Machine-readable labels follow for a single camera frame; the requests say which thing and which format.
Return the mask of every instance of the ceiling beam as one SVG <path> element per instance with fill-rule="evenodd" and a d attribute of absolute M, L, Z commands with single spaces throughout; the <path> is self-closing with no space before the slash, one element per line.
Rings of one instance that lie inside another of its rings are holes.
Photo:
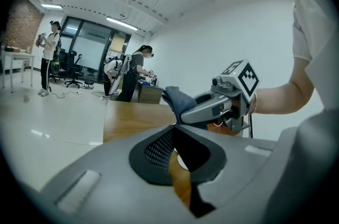
<path fill-rule="evenodd" d="M 126 4 L 126 0 L 114 0 L 114 1 L 119 2 L 121 4 Z M 141 13 L 149 16 L 149 17 L 151 17 L 153 20 L 155 20 L 156 22 L 158 22 L 161 25 L 167 24 L 167 21 L 163 17 L 159 16 L 157 13 L 153 12 L 152 10 L 146 8 L 143 5 L 140 5 L 139 3 L 137 3 L 133 0 L 130 0 L 127 6 L 130 7 L 130 8 L 133 8 L 134 10 L 137 10 L 137 11 L 139 11 L 139 12 L 141 12 Z"/>

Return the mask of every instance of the ceiling light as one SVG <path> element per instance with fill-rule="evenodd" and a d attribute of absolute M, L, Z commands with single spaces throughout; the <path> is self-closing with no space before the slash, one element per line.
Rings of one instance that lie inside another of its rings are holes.
<path fill-rule="evenodd" d="M 57 8 L 59 10 L 62 10 L 63 7 L 62 6 L 59 6 L 59 5 L 47 5 L 47 4 L 41 4 L 43 7 L 46 7 L 46 8 Z"/>
<path fill-rule="evenodd" d="M 129 25 L 129 24 L 120 22 L 120 21 L 118 21 L 118 20 L 115 20 L 115 19 L 112 19 L 112 18 L 109 18 L 109 17 L 106 17 L 106 20 L 108 20 L 108 21 L 110 21 L 110 22 L 113 22 L 113 23 L 117 23 L 117 24 L 119 24 L 119 25 L 125 26 L 125 27 L 130 28 L 130 29 L 133 29 L 134 31 L 137 31 L 137 30 L 138 30 L 138 28 L 136 28 L 135 26 L 132 26 L 132 25 Z"/>

